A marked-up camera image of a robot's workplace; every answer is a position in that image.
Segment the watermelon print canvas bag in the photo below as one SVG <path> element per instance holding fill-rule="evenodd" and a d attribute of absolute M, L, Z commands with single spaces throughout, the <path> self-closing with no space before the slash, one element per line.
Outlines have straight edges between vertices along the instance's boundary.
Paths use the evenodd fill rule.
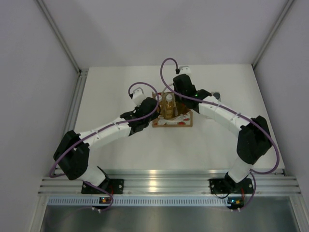
<path fill-rule="evenodd" d="M 174 112 L 172 119 L 164 119 L 163 100 L 166 94 L 172 94 L 174 97 Z M 183 103 L 176 102 L 176 95 L 167 91 L 167 87 L 159 92 L 159 116 L 152 122 L 153 128 L 162 127 L 192 127 L 193 126 L 193 113 Z"/>

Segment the grey cap clear bottle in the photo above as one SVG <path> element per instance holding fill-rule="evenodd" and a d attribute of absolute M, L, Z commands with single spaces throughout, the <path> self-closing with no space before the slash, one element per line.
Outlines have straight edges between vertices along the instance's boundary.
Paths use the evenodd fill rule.
<path fill-rule="evenodd" d="M 216 98 L 216 100 L 221 101 L 221 94 L 220 94 L 220 92 L 212 92 L 212 95 Z"/>

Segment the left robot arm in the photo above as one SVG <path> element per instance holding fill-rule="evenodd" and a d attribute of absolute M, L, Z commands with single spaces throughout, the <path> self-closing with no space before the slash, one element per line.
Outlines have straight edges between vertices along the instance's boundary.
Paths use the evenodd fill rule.
<path fill-rule="evenodd" d="M 69 180 L 82 180 L 93 188 L 106 189 L 110 178 L 100 167 L 89 164 L 93 152 L 120 138 L 129 137 L 148 127 L 159 116 L 158 102 L 147 97 L 133 111 L 125 112 L 102 128 L 63 136 L 54 160 Z"/>

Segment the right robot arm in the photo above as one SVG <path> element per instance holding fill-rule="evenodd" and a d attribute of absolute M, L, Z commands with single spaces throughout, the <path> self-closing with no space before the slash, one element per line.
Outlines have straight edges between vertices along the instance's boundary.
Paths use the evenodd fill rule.
<path fill-rule="evenodd" d="M 196 90 L 187 74 L 174 77 L 173 86 L 178 93 L 176 101 L 200 115 L 213 119 L 237 137 L 238 157 L 226 173 L 224 184 L 230 192 L 240 188 L 253 165 L 272 147 L 270 136 L 265 135 L 269 133 L 267 121 L 262 116 L 247 121 L 239 114 L 226 110 L 226 106 L 210 92 L 204 89 Z"/>

